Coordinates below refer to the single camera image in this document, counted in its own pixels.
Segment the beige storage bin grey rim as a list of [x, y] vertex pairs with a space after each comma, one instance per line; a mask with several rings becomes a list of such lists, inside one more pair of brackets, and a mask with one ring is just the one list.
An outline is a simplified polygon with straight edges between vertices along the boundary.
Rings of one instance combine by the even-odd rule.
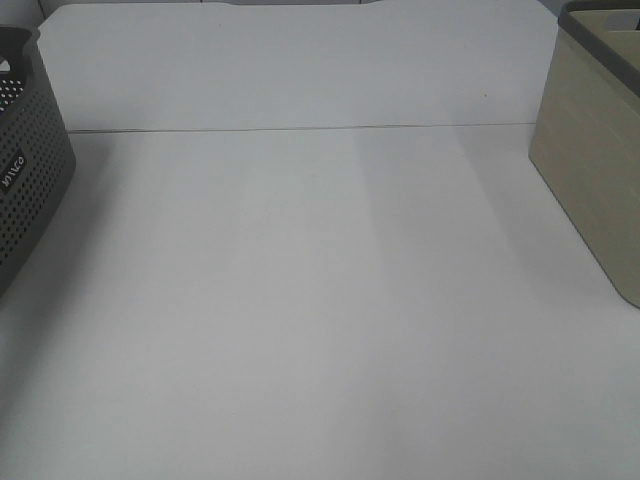
[[636, 1], [569, 1], [529, 158], [617, 293], [639, 304], [639, 30], [609, 30]]

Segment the grey perforated plastic basket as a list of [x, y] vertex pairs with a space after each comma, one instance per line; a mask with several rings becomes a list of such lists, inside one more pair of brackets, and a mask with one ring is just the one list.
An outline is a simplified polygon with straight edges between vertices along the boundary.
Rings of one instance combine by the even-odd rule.
[[1, 291], [38, 244], [64, 197], [76, 157], [35, 28], [3, 25], [1, 59]]

